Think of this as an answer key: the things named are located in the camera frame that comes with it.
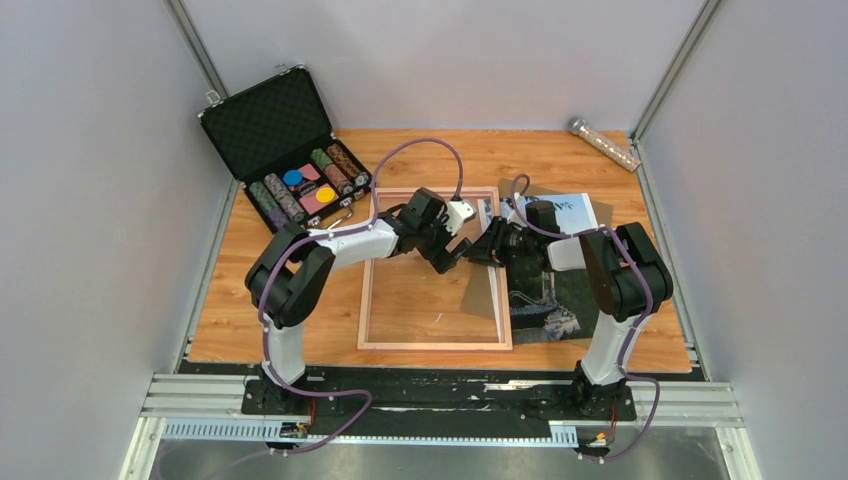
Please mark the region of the Great Wall photo print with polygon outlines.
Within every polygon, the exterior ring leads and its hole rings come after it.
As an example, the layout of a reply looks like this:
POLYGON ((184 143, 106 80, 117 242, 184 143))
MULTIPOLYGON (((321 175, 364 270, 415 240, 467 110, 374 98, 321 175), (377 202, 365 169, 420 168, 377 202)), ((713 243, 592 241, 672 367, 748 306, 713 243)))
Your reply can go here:
MULTIPOLYGON (((586 193, 530 195, 527 201, 553 204, 562 231, 581 231, 597 226, 594 207, 586 193)), ((460 309, 494 320, 495 311, 486 299, 490 270, 471 265, 469 285, 460 309)), ((516 258, 506 272, 513 344, 533 344, 590 339, 599 308, 591 292, 585 269, 544 272, 531 259, 516 258)))

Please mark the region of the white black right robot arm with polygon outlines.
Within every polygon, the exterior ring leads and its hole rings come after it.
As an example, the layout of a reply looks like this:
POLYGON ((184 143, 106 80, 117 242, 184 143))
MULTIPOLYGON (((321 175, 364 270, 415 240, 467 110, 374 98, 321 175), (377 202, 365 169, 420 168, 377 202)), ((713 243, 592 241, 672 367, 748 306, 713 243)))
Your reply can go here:
POLYGON ((512 219, 493 217, 464 256, 492 267, 521 259, 546 272, 585 271, 599 316, 567 403, 592 418, 623 400, 635 342, 673 294, 669 270, 642 224, 564 233, 553 203, 536 200, 516 207, 512 219))

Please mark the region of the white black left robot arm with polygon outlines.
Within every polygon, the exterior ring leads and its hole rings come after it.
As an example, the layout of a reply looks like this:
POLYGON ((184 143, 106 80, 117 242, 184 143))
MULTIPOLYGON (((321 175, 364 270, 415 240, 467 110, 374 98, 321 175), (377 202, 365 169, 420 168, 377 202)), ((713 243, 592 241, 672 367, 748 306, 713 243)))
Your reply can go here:
POLYGON ((245 286, 262 327, 261 368, 271 382, 268 400, 283 413, 306 400, 304 322, 315 310, 334 271, 369 260, 417 251, 444 274, 470 248, 458 239, 474 220, 475 206, 455 195, 443 199, 427 188, 351 227, 308 230, 288 224, 272 238, 248 271, 245 286))

